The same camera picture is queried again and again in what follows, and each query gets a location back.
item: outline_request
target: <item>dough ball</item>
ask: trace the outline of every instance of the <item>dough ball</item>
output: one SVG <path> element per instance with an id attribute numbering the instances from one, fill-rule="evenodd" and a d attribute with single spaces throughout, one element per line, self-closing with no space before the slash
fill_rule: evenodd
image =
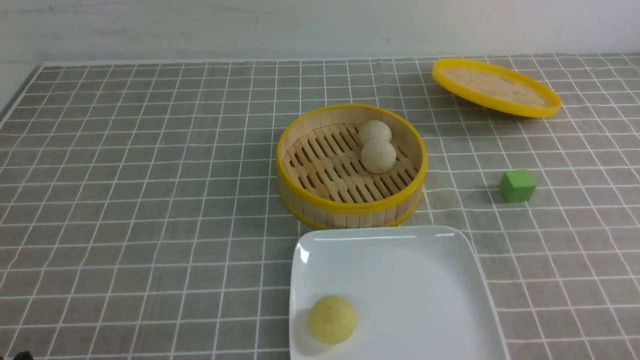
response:
<path id="1" fill-rule="evenodd" d="M 309 330 L 317 341 L 339 344 L 356 329 L 358 317 L 353 305 L 344 297 L 330 295 L 321 298 L 309 313 Z"/>
<path id="2" fill-rule="evenodd" d="M 362 147 L 360 153 L 362 165 L 368 172 L 382 174 L 394 167 L 396 163 L 396 150 L 389 142 L 373 140 Z"/>
<path id="3" fill-rule="evenodd" d="M 391 129 L 382 121 L 370 120 L 360 127 L 358 138 L 362 145 L 365 145 L 373 139 L 389 142 L 391 141 Z"/>

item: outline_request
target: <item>white grid line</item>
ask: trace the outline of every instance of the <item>white grid line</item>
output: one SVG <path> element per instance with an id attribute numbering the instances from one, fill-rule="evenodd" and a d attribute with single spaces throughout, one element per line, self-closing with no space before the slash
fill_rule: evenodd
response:
<path id="1" fill-rule="evenodd" d="M 278 67 L 276 66 L 276 78 L 278 77 Z M 275 99 L 277 99 L 278 97 L 278 88 L 276 87 L 273 90 L 273 118 L 271 119 L 271 127 L 274 127 L 275 122 L 276 122 L 276 105 L 275 105 Z M 273 139 L 273 135 L 275 134 L 275 128 L 271 129 L 271 139 Z M 269 191 L 269 189 L 271 189 L 271 171 L 272 171 L 272 165 L 273 162 L 275 160 L 275 156 L 274 154 L 274 147 L 273 147 L 273 143 L 271 144 L 271 147 L 269 148 L 269 153 L 270 156 L 273 157 L 272 160 L 269 160 L 269 179 L 267 180 L 267 191 Z M 261 254 L 261 264 L 260 264 L 260 288 L 262 289 L 262 287 L 264 286 L 264 264 L 265 264 L 265 255 L 266 255 L 266 249 L 267 249 L 267 221 L 269 220 L 268 215 L 269 215 L 269 200 L 271 200 L 270 196 L 267 196 L 267 200 L 266 200 L 266 206 L 264 209 L 264 232 L 262 233 L 262 254 Z M 263 290 L 260 290 L 260 292 L 258 293 L 258 315 L 260 316 L 261 313 L 261 309 L 262 309 L 262 292 Z M 260 322 L 256 321 L 255 322 L 255 343 L 253 344 L 253 351 L 255 351 L 254 355 L 253 355 L 253 360 L 257 360 L 258 358 L 258 344 L 259 344 L 259 336 L 260 336 Z"/>
<path id="2" fill-rule="evenodd" d="M 231 291 L 251 291 L 251 290 L 263 290 L 263 289 L 267 289 L 267 290 L 285 290 L 285 289 L 289 289 L 288 286 L 263 286 L 262 288 L 229 288 L 229 289 L 225 289 L 226 292 L 231 292 Z M 222 289 L 206 289 L 206 290 L 187 290 L 186 293 L 216 293 L 216 292 L 221 292 Z M 181 294 L 185 291 L 182 290 L 164 290 L 164 291 L 131 291 L 131 292 L 124 292 L 124 293 L 89 293 L 89 294 L 66 294 L 66 295 L 37 295 L 36 297 L 38 298 L 67 298 L 69 296 L 71 297 L 100 297 L 100 296 L 112 296 L 112 295 L 117 295 L 117 296 L 123 296 L 123 295 L 144 295 L 146 293 L 150 294 L 150 295 L 169 295 L 169 294 Z M 7 297 L 2 297 L 2 299 L 28 299 L 30 298 L 31 295 L 25 295 L 25 296 L 7 296 Z"/>
<path id="3" fill-rule="evenodd" d="M 233 317 L 233 318 L 202 318 L 202 319 L 182 319 L 182 320 L 142 320 L 140 322 L 135 321 L 119 321 L 119 322 L 101 322 L 99 325 L 154 325 L 154 324 L 176 324 L 180 325 L 181 323 L 204 323 L 204 322 L 233 322 L 238 320 L 260 320 L 260 319 L 286 319 L 287 315 L 281 316 L 242 316 L 242 317 Z M 24 325 L 20 324 L 16 325 L 0 325 L 0 329 L 47 329 L 47 328 L 55 328 L 55 327 L 76 327 L 76 326 L 96 326 L 96 323 L 93 322 L 78 322 L 78 323 L 63 323 L 63 324 L 38 324 L 38 325 Z"/>
<path id="4" fill-rule="evenodd" d="M 300 75 L 302 75 L 302 66 L 300 67 Z M 302 76 L 300 76 L 300 81 L 298 82 L 299 86 L 302 87 Z M 326 99 L 326 77 L 324 79 L 324 98 Z M 302 89 L 300 89 L 300 92 L 298 92 L 298 116 L 302 115 Z M 298 222 L 298 237 L 302 236 L 302 223 Z"/>
<path id="5" fill-rule="evenodd" d="M 262 348 L 260 350 L 258 350 L 258 352 L 264 353 L 264 352 L 285 352 L 288 351 L 288 348 Z M 250 350 L 221 350 L 218 353 L 219 354 L 242 354 L 242 353 L 248 353 L 251 352 Z M 145 352 L 145 353 L 134 353 L 132 354 L 132 356 L 135 356 L 136 358 L 139 357 L 163 357 L 163 356 L 168 356 L 168 355 L 175 355 L 175 356 L 193 356 L 193 355 L 213 355 L 213 352 L 211 351 L 192 351 L 192 352 L 174 352 L 174 353 L 169 353 L 169 352 Z M 118 357 L 127 357 L 127 354 L 96 354 L 96 355 L 92 355 L 91 359 L 113 359 L 113 358 L 118 358 Z M 86 359 L 87 356 L 86 355 L 82 355 L 82 356 L 77 356 L 77 355 L 70 355 L 70 356 L 51 356 L 51 357 L 44 357 L 44 356 L 35 356 L 34 359 L 38 359 L 38 360 L 46 360 L 46 359 Z"/>
<path id="6" fill-rule="evenodd" d="M 617 208 L 616 206 L 602 206 L 602 207 L 598 207 L 598 208 Z M 500 209 L 500 211 L 507 211 L 507 210 L 526 210 L 527 208 L 509 208 L 509 209 Z M 558 208 L 531 208 L 531 209 L 558 209 Z M 585 209 L 584 207 L 579 207 L 579 208 L 565 208 L 565 209 Z M 478 212 L 478 213 L 482 213 L 482 212 L 487 212 L 487 211 L 491 211 L 491 209 L 465 209 L 465 208 L 451 208 L 451 209 L 431 209 L 429 210 L 429 212 L 432 213 L 447 213 L 447 212 L 452 212 L 452 211 L 459 211 L 460 213 L 462 212 Z M 416 210 L 417 213 L 423 213 L 423 212 L 427 212 L 425 210 Z M 287 215 L 270 215 L 268 216 L 269 218 L 282 218 L 282 217 L 287 217 Z M 242 216 L 242 217 L 235 217 L 235 218 L 261 218 L 260 216 Z M 177 220 L 199 220 L 199 219 L 208 219 L 208 220 L 214 220 L 214 219 L 231 219 L 231 217 L 211 217 L 211 218 L 178 218 Z M 90 224 L 90 225 L 96 225 L 96 224 L 124 224 L 124 223 L 144 223 L 144 222 L 160 222 L 161 219 L 152 219 L 152 220 L 135 220 L 135 221 L 130 221 L 130 220 L 113 220 L 113 221 L 83 221 L 83 222 L 69 222 L 68 224 Z M 64 225 L 65 223 L 61 223 L 61 222 L 54 222 L 54 223 L 38 223 L 38 225 Z M 6 224 L 3 225 L 3 227 L 26 227 L 29 226 L 29 223 L 24 223 L 24 224 Z M 552 230 L 593 230 L 593 229 L 637 229 L 637 226 L 635 225 L 616 225 L 616 226 L 591 226 L 591 227 L 580 227 L 580 228 L 573 228 L 571 226 L 566 226 L 566 227 L 546 227 L 544 229 L 544 231 L 552 231 Z M 535 229 L 533 228 L 525 228 L 525 229 L 514 229 L 514 230 L 509 230 L 510 232 L 531 232 L 531 231 L 535 231 Z M 496 233 L 495 230 L 473 230 L 474 233 Z M 291 236 L 268 236 L 269 238 L 278 238 L 278 237 L 291 237 Z M 245 238 L 255 238 L 255 236 L 247 236 Z M 185 241 L 208 241 L 208 240 L 221 240 L 221 238 L 207 238 L 207 239 L 197 239 L 197 240 L 185 240 Z M 147 241 L 134 241 L 133 243 L 145 243 Z M 76 244 L 61 244 L 60 246 L 67 246 L 67 245 L 76 245 Z M 50 247 L 51 245 L 24 245 L 24 246 L 20 246 L 20 247 L 24 247 L 24 248 L 28 248 L 28 247 Z M 18 246 L 7 246 L 7 248 L 16 248 Z M 631 250 L 620 250 L 620 251 L 624 251 L 624 252 L 629 252 L 629 251 L 633 251 L 633 249 Z"/>
<path id="7" fill-rule="evenodd" d="M 601 80 L 619 80 L 620 78 L 612 78 L 612 79 L 599 79 Z M 597 83 L 598 80 L 564 80 L 564 82 L 567 83 L 575 83 L 576 81 L 594 81 Z M 410 85 L 398 85 L 399 88 L 402 87 L 406 87 L 406 86 L 420 86 L 420 84 L 416 83 L 416 84 L 410 84 Z M 320 89 L 321 87 L 301 87 L 301 88 L 287 88 L 287 89 L 291 89 L 291 90 L 302 90 L 302 89 Z M 325 89 L 351 89 L 351 88 L 376 88 L 376 86 L 371 86 L 371 85 L 362 85 L 362 86 L 358 86 L 358 85 L 353 85 L 350 87 L 346 87 L 346 86 L 327 86 L 324 87 Z M 267 89 L 267 88 L 245 88 L 245 89 L 233 89 L 233 90 L 271 90 L 271 89 Z M 620 93 L 626 93 L 628 91 L 617 91 L 617 92 L 562 92 L 562 91 L 558 91 L 558 94 L 620 94 Z M 111 94 L 120 94 L 122 92 L 111 92 Z M 149 92 L 149 91 L 126 91 L 124 92 L 125 94 L 127 93 L 139 93 L 139 94 L 151 94 L 153 93 L 153 91 Z M 72 92 L 69 93 L 61 93 L 61 92 L 53 92 L 51 94 L 73 94 Z M 101 93 L 95 93 L 95 94 L 109 94 L 109 92 L 101 92 Z M 389 98 L 389 99 L 400 99 L 399 96 L 393 96 L 393 95 L 384 95 L 381 96 L 382 98 Z M 431 96 L 427 96 L 430 99 L 441 99 L 441 100 L 446 100 L 446 99 L 450 99 L 451 95 L 431 95 Z M 404 99 L 423 99 L 425 98 L 425 96 L 403 96 L 402 98 Z M 358 97 L 355 99 L 359 99 L 359 100 L 376 100 L 375 97 Z M 303 101 L 321 101 L 323 99 L 321 98 L 317 98 L 317 99 L 313 99 L 313 98 L 308 98 L 308 99 L 303 99 Z M 351 100 L 348 98 L 344 98 L 344 97 L 336 97 L 336 98 L 331 98 L 328 100 L 339 100 L 339 101 L 347 101 L 347 100 Z M 226 103 L 228 104 L 246 104 L 246 103 L 271 103 L 271 102 L 298 102 L 298 100 L 235 100 L 235 101 L 227 101 Z M 200 101 L 199 103 L 201 104 L 222 104 L 221 101 Z M 153 106 L 157 106 L 157 105 L 171 105 L 171 104 L 198 104 L 198 102 L 196 101 L 176 101 L 176 102 L 150 102 L 149 105 L 153 105 Z M 97 106 L 108 106 L 108 105 L 117 105 L 117 102 L 110 102 L 110 103 L 100 103 L 100 104 L 96 104 Z M 133 105 L 145 105 L 145 103 L 140 103 L 140 102 L 127 102 L 125 103 L 125 105 L 127 106 L 133 106 Z M 580 108 L 581 106 L 584 106 L 585 104 L 566 104 L 563 105 L 565 108 Z M 601 107 L 601 108 L 608 108 L 611 107 L 612 104 L 590 104 L 591 106 L 594 107 Z M 630 104 L 620 104 L 620 105 L 635 105 L 635 103 L 630 103 Z M 68 105 L 69 108 L 90 108 L 93 105 Z M 28 109 L 28 108 L 32 108 L 33 106 L 18 106 L 16 107 L 17 109 Z M 57 105 L 57 106 L 41 106 L 42 109 L 47 109 L 47 108 L 62 108 L 65 107 L 64 105 Z M 437 107 L 429 107 L 429 108 L 415 108 L 415 109 L 408 109 L 408 110 L 455 110 L 456 108 L 448 108 L 448 107 L 441 107 L 441 106 L 437 106 Z M 469 109 L 476 109 L 476 107 L 468 105 L 468 104 L 462 104 L 460 105 L 460 107 L 458 107 L 458 109 L 462 109 L 462 110 L 469 110 Z M 231 114 L 226 114 L 226 115 L 242 115 L 242 114 L 236 114 L 236 113 L 231 113 Z M 145 118 L 145 117 L 157 117 L 158 115 L 141 115 L 141 117 Z M 170 117 L 189 117 L 189 115 L 181 115 L 181 114 L 176 114 L 176 115 L 169 115 Z M 137 117 L 137 116 L 122 116 L 123 118 L 126 117 Z M 74 120 L 74 119 L 83 119 L 83 118 L 73 118 L 73 117 L 69 117 L 66 118 L 68 120 Z M 103 118 L 93 118 L 93 117 L 88 117 L 88 119 L 103 119 Z M 31 121 L 31 120 L 43 120 L 43 119 L 10 119 L 9 121 L 18 121 L 18 122 L 25 122 L 25 121 Z"/>
<path id="8" fill-rule="evenodd" d="M 229 72 L 227 73 L 227 84 L 225 85 L 225 93 L 223 94 L 223 99 L 226 100 L 227 99 L 227 88 L 229 86 L 229 77 L 231 76 L 231 68 L 229 67 Z M 220 109 L 220 113 L 222 114 L 222 111 L 224 109 L 224 103 L 222 105 L 222 108 Z M 218 135 L 220 133 L 216 134 L 216 143 L 218 142 Z M 237 187 L 239 186 L 240 181 L 238 181 L 238 185 L 236 185 L 236 197 L 237 197 Z M 234 201 L 234 213 L 235 213 L 235 208 L 236 208 L 236 204 L 237 204 L 237 198 Z M 229 262 L 229 253 L 231 252 L 231 237 L 233 235 L 234 232 L 234 224 L 233 224 L 233 220 L 231 222 L 231 226 L 230 226 L 230 230 L 229 230 L 229 244 L 227 245 L 227 253 L 225 254 L 225 269 L 223 272 L 223 276 L 222 276 L 222 285 L 220 286 L 220 303 L 218 304 L 218 318 L 222 317 L 222 303 L 225 300 L 224 298 L 224 291 L 225 291 L 225 286 L 227 284 L 227 270 L 228 270 L 228 262 Z M 212 358 L 215 358 L 215 351 L 218 348 L 218 332 L 220 331 L 220 323 L 218 322 L 216 324 L 216 332 L 213 336 L 213 355 Z"/>
<path id="9" fill-rule="evenodd" d="M 204 70 L 205 74 L 207 73 L 207 69 L 208 69 L 208 67 L 205 66 L 205 70 Z M 202 80 L 200 81 L 200 90 L 198 91 L 198 102 L 200 102 L 200 97 L 202 96 L 202 88 L 204 87 L 204 83 L 205 83 L 205 79 L 202 78 Z M 195 126 L 197 113 L 198 113 L 198 106 L 195 106 L 193 108 L 193 116 L 192 116 L 192 120 L 191 120 L 191 129 L 189 130 L 189 138 L 191 137 L 191 134 L 193 133 L 193 128 Z M 216 132 L 216 143 L 217 143 L 217 139 L 218 139 L 218 133 L 220 133 L 220 131 Z M 184 156 L 187 153 L 187 146 L 188 145 L 189 144 L 185 145 L 184 152 L 182 154 L 182 160 L 183 161 L 184 161 Z M 211 159 L 212 160 L 213 160 L 213 156 L 215 155 L 215 150 L 216 150 L 216 148 L 214 147 L 212 152 L 211 152 Z M 211 163 L 209 164 L 209 172 L 208 172 L 208 174 L 211 174 L 212 167 L 213 167 L 213 162 L 211 161 Z M 210 176 L 207 176 L 207 182 L 205 184 L 205 191 L 207 191 L 207 189 L 209 188 L 209 178 L 210 178 Z M 178 182 L 176 181 L 175 188 L 173 189 L 173 196 L 175 196 L 175 190 L 177 189 L 177 187 L 178 187 Z M 206 203 L 206 200 L 202 199 L 202 203 L 200 204 L 200 218 L 202 218 L 202 213 L 204 212 L 205 203 Z M 167 210 L 167 220 L 169 219 L 169 212 L 170 211 L 171 211 L 171 207 L 169 207 L 169 209 Z M 195 231 L 196 237 L 197 237 L 198 232 L 200 231 L 200 224 L 201 223 L 202 223 L 202 221 L 198 220 L 198 224 L 196 225 L 196 231 Z M 191 275 L 191 265 L 193 264 L 193 253 L 194 253 L 194 251 L 196 249 L 196 244 L 197 243 L 194 241 L 193 244 L 191 245 L 191 250 L 189 252 L 189 264 L 187 266 L 187 276 L 186 276 L 186 280 L 184 281 L 184 287 L 182 288 L 182 295 L 180 296 L 180 308 L 178 310 L 178 317 L 177 317 L 178 320 L 182 319 L 182 310 L 184 309 L 184 299 L 186 298 L 186 294 L 187 294 L 186 290 L 187 290 L 187 287 L 188 287 L 188 284 L 189 284 L 189 281 L 188 281 L 189 280 L 189 275 Z M 178 333 L 179 333 L 179 331 L 180 331 L 180 323 L 177 323 L 176 326 L 175 326 L 175 334 L 173 335 L 173 343 L 171 345 L 171 353 L 172 353 L 171 357 L 170 357 L 171 360 L 173 360 L 173 353 L 175 353 L 175 346 L 176 346 L 176 344 L 178 342 Z"/>
<path id="10" fill-rule="evenodd" d="M 371 63 L 371 60 L 369 60 L 369 65 L 371 66 L 371 73 L 372 73 L 371 77 L 372 77 L 373 83 L 375 84 L 376 79 L 375 79 L 375 77 L 373 75 L 373 64 Z M 415 61 L 415 65 L 418 66 L 418 69 L 420 69 L 420 63 L 418 62 L 417 59 Z M 427 84 L 424 82 L 424 78 L 422 76 L 420 77 L 420 80 L 422 81 L 422 90 L 424 91 L 424 94 L 426 96 L 427 104 L 429 105 L 429 107 L 431 107 L 431 100 L 426 95 L 427 94 Z M 433 213 L 431 212 L 431 204 L 429 203 L 429 197 L 427 196 L 427 189 L 424 187 L 424 185 L 422 186 L 422 200 L 424 201 L 425 205 L 427 206 L 427 210 L 426 211 L 429 213 L 430 224 L 435 224 L 434 220 L 433 220 Z M 493 299 L 491 299 L 491 297 L 489 297 L 489 301 L 492 303 L 492 306 L 493 306 Z M 496 323 L 498 324 L 498 331 L 500 331 L 500 336 L 502 338 L 504 338 L 504 336 L 502 335 L 502 326 L 498 322 L 497 314 L 495 313 L 495 311 L 493 312 L 493 315 L 494 315 L 494 317 L 496 319 Z"/>
<path id="11" fill-rule="evenodd" d="M 182 68 L 180 69 L 180 74 L 182 74 L 183 71 L 184 71 L 184 64 L 182 64 Z M 176 88 L 174 89 L 173 97 L 175 97 L 175 91 L 177 90 L 178 84 L 179 84 L 179 82 L 176 82 L 176 84 L 175 84 Z M 168 120 L 168 117 L 165 117 L 164 118 L 163 129 L 166 127 L 167 120 Z M 191 127 L 193 127 L 193 122 L 195 121 L 195 118 L 192 118 L 191 121 L 192 121 Z M 160 144 L 161 139 L 162 139 L 162 134 L 161 134 L 161 136 L 158 137 L 157 144 Z M 156 151 L 154 152 L 154 159 L 156 158 L 157 150 L 158 150 L 158 148 L 156 147 Z M 186 151 L 187 151 L 187 147 L 186 147 L 186 144 L 185 144 L 184 150 L 182 151 L 182 159 L 184 159 L 184 155 L 186 154 Z M 147 172 L 147 179 L 149 179 L 149 176 L 151 175 L 151 169 L 152 168 L 149 167 L 149 170 Z M 180 163 L 180 165 L 178 167 L 178 175 L 177 175 L 178 177 L 180 176 L 181 172 L 182 172 L 182 163 Z M 176 182 L 175 185 L 173 186 L 173 194 L 174 195 L 175 195 L 175 191 L 176 191 L 177 185 L 178 185 L 178 182 Z M 136 210 L 134 211 L 134 218 L 135 218 L 135 214 L 138 213 L 138 209 L 139 209 L 138 205 L 140 205 L 140 201 L 138 201 L 138 204 L 136 205 Z M 160 250 L 160 245 L 163 243 L 164 232 L 166 231 L 166 227 L 167 227 L 167 223 L 168 223 L 167 220 L 169 219 L 169 214 L 171 213 L 171 206 L 172 205 L 173 205 L 173 200 L 170 201 L 169 206 L 168 206 L 168 208 L 166 210 L 166 217 L 165 217 L 165 220 L 164 220 L 163 230 L 162 230 L 162 233 L 160 234 L 160 237 L 158 237 L 156 249 L 154 251 L 153 260 L 151 262 L 152 265 L 154 265 L 156 263 L 158 251 Z M 132 227 L 133 227 L 133 223 L 129 227 L 129 233 L 127 234 L 127 238 L 129 237 L 129 235 L 131 233 Z M 122 258 L 122 254 L 123 253 L 124 253 L 124 247 L 122 248 L 122 252 L 120 253 L 121 258 Z M 140 314 L 138 315 L 138 324 L 136 325 L 136 331 L 134 333 L 133 340 L 131 341 L 131 348 L 129 350 L 129 356 L 127 357 L 129 360 L 131 360 L 131 357 L 132 357 L 132 354 L 134 352 L 134 349 L 136 348 L 136 341 L 138 339 L 138 333 L 140 331 L 140 321 L 142 320 L 142 316 L 144 315 L 144 312 L 145 312 L 145 305 L 147 303 L 149 289 L 151 289 L 152 280 L 153 280 L 153 268 L 151 269 L 151 271 L 149 273 L 149 279 L 148 279 L 148 282 L 147 282 L 147 290 L 146 290 L 146 292 L 145 292 L 145 294 L 143 296 L 143 299 L 142 299 L 142 306 L 140 307 Z M 113 278 L 111 279 L 111 286 L 113 286 L 114 281 L 115 281 L 115 273 L 113 275 Z"/>

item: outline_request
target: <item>grid pattern tablecloth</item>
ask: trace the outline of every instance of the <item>grid pattern tablecloth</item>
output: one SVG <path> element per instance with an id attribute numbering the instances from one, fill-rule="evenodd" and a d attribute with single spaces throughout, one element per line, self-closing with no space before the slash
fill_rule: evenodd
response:
<path id="1" fill-rule="evenodd" d="M 422 134 L 409 224 L 462 230 L 514 360 L 640 359 L 640 55 L 481 58 L 558 92 L 552 119 L 453 97 L 434 58 L 44 67 L 0 129 L 0 354 L 288 357 L 285 126 L 327 104 Z M 531 169 L 527 204 L 502 173 Z"/>

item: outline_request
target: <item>yellow bun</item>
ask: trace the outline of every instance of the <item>yellow bun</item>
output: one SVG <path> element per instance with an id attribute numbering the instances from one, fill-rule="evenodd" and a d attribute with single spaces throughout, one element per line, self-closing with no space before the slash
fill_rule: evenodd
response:
<path id="1" fill-rule="evenodd" d="M 308 326 L 316 340 L 334 345 L 347 340 L 357 323 L 356 311 L 349 300 L 330 295 L 318 300 L 311 308 Z"/>

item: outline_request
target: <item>yellow lid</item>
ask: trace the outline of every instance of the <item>yellow lid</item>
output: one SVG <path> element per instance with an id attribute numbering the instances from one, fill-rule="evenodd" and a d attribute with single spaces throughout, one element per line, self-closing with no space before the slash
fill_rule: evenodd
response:
<path id="1" fill-rule="evenodd" d="M 553 90 L 529 76 L 480 61 L 438 60 L 433 79 L 463 99 L 523 117 L 549 117 L 562 104 Z"/>

